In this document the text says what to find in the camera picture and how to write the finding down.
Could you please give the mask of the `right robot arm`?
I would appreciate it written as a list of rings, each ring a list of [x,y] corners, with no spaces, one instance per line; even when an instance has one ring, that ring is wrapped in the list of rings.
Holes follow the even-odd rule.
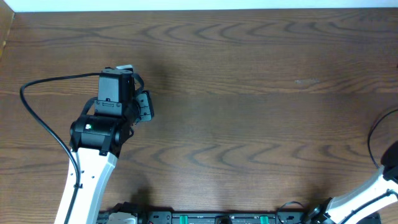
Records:
[[[304,223],[357,223],[397,202],[397,143],[382,156],[381,166],[358,188],[329,198],[308,212]]]

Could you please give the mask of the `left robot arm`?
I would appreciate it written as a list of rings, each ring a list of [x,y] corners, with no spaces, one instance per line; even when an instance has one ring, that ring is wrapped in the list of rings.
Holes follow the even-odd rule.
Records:
[[[154,117],[149,91],[132,65],[106,67],[98,95],[70,127],[72,159],[56,223],[95,223],[103,194],[133,126]]]

